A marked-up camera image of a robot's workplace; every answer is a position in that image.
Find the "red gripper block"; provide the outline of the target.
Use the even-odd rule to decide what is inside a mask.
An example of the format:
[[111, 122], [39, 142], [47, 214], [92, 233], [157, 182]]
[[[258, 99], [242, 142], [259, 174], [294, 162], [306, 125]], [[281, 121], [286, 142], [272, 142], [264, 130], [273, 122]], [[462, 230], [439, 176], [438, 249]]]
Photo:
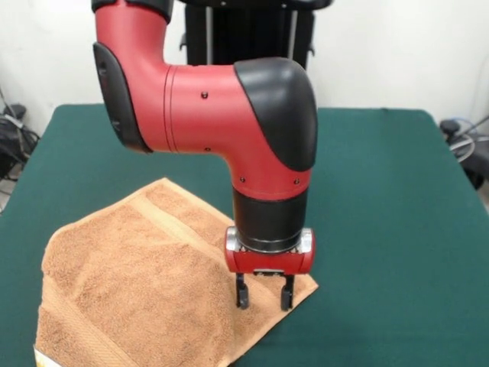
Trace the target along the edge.
[[280, 308], [293, 308], [294, 275], [308, 274], [316, 254], [316, 238], [310, 228], [304, 228], [299, 241], [288, 252], [265, 253], [246, 249], [238, 240], [234, 226], [225, 233], [225, 262], [232, 273], [236, 273], [236, 306], [242, 310], [249, 307], [248, 286], [243, 274], [284, 274], [285, 284], [281, 289]]

